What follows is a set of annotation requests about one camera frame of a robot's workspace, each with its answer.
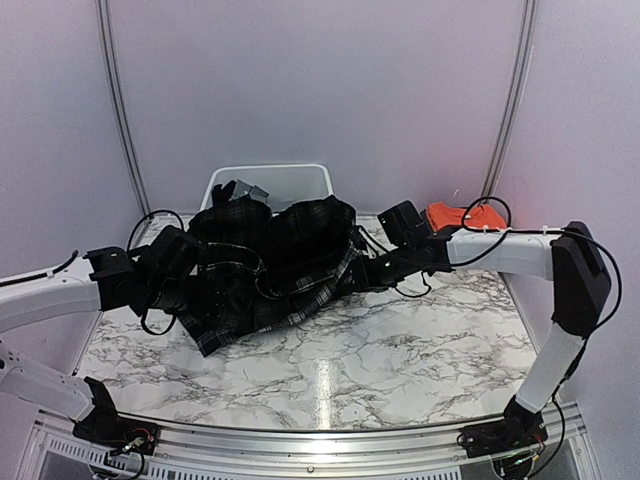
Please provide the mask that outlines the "black white plaid shirt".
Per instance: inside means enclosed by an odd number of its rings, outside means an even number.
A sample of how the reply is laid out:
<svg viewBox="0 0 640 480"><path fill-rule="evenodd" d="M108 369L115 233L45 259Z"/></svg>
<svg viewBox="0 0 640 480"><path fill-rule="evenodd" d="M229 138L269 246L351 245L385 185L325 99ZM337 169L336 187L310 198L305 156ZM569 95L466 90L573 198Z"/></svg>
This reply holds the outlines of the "black white plaid shirt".
<svg viewBox="0 0 640 480"><path fill-rule="evenodd" d="M188 232L205 249L178 319L203 356L352 293L349 266L363 254L356 211L335 196L278 214L244 196L199 212Z"/></svg>

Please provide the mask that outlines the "orange t-shirt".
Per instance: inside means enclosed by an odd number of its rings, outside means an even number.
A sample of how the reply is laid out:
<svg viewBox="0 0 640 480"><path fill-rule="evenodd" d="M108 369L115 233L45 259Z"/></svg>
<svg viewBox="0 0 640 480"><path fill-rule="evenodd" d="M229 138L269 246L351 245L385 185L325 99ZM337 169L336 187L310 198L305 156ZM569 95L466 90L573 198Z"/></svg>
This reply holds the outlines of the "orange t-shirt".
<svg viewBox="0 0 640 480"><path fill-rule="evenodd" d="M450 207L443 202L431 203L426 208L426 219L431 229L438 232L447 227L461 228L462 223L472 229L505 229L505 219L491 206L479 205L469 211Z"/></svg>

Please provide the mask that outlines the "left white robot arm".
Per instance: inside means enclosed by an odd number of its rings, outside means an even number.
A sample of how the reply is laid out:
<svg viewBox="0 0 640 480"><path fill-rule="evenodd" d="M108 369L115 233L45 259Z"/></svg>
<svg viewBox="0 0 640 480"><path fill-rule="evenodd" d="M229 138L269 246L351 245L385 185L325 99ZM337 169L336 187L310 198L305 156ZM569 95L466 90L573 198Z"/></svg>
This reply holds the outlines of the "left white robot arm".
<svg viewBox="0 0 640 480"><path fill-rule="evenodd" d="M139 316L152 309L178 315L194 301L189 289L203 255L193 245L130 252L108 247L75 255L56 268L4 279L1 330L122 307ZM1 348L1 391L67 417L106 445L126 436L126 423L102 382L79 380L8 346Z"/></svg>

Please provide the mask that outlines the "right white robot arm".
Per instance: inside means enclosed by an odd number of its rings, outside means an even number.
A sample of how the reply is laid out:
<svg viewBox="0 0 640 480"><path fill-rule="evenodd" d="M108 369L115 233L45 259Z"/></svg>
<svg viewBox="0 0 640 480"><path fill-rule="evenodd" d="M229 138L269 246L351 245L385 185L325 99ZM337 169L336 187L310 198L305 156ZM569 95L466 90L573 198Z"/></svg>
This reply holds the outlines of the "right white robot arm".
<svg viewBox="0 0 640 480"><path fill-rule="evenodd" d="M582 222L541 230L445 227L427 233L419 228L393 250L353 260L349 271L357 291L392 288L419 271L485 270L551 283L549 335L495 428L496 440L515 448L533 433L542 409L575 372L588 340L606 321L602 313L612 276L604 254Z"/></svg>

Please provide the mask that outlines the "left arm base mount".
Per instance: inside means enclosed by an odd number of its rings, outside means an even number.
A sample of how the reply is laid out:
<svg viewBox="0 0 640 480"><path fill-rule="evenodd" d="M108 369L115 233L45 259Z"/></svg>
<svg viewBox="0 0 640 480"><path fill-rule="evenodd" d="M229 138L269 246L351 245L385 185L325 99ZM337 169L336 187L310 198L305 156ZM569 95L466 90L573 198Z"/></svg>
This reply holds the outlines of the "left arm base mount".
<svg viewBox="0 0 640 480"><path fill-rule="evenodd" d="M91 377L84 383L91 393L89 413L80 420L73 420L73 435L98 445L111 447L117 454L136 450L152 455L160 433L158 424L122 416L106 386Z"/></svg>

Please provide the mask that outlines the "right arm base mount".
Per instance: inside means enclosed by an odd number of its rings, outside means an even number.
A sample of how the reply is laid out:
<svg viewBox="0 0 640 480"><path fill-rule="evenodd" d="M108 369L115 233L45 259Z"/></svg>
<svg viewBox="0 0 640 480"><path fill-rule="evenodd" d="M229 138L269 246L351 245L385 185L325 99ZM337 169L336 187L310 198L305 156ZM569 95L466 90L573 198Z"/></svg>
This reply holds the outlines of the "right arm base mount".
<svg viewBox="0 0 640 480"><path fill-rule="evenodd" d="M456 442L468 458L477 458L540 446L547 439L542 412L531 412L512 398L501 419L463 427Z"/></svg>

